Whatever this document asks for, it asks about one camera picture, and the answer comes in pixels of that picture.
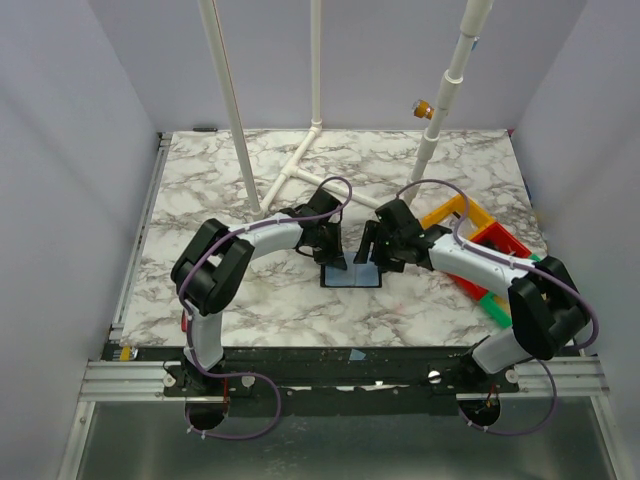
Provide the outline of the black leather card holder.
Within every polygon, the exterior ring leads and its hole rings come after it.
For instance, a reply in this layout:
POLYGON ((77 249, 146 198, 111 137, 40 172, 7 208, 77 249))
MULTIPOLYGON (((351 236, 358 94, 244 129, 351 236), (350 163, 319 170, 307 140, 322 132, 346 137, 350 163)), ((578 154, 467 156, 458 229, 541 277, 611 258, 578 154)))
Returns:
POLYGON ((355 257, 355 252, 344 253, 346 270, 322 266, 320 286, 330 289, 381 288, 382 274, 379 268, 371 261, 357 264, 354 262, 355 257))

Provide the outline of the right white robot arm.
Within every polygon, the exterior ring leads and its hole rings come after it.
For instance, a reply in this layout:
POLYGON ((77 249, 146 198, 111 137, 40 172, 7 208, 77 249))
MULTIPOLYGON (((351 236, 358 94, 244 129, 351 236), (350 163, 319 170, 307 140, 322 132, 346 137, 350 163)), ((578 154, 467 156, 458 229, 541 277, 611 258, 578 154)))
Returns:
POLYGON ((460 379, 480 392, 497 372, 534 358, 552 359, 587 326, 589 315, 564 264, 505 255, 469 242, 450 228, 423 228, 401 199, 375 211, 365 223, 354 262, 372 261, 384 272, 407 264, 462 278, 505 300, 511 325, 476 344, 460 367, 460 379))

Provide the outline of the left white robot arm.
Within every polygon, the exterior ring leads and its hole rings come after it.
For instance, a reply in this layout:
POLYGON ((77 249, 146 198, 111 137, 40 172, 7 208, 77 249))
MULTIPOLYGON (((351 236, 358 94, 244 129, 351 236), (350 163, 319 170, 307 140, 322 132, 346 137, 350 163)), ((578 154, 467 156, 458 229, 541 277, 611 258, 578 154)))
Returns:
POLYGON ((174 264, 170 278, 186 315, 184 355, 192 364, 187 382, 201 395, 222 380, 222 315, 254 260, 303 247, 321 267, 345 270, 340 218, 346 204, 319 188, 306 203, 252 223, 228 226, 204 222, 174 264))

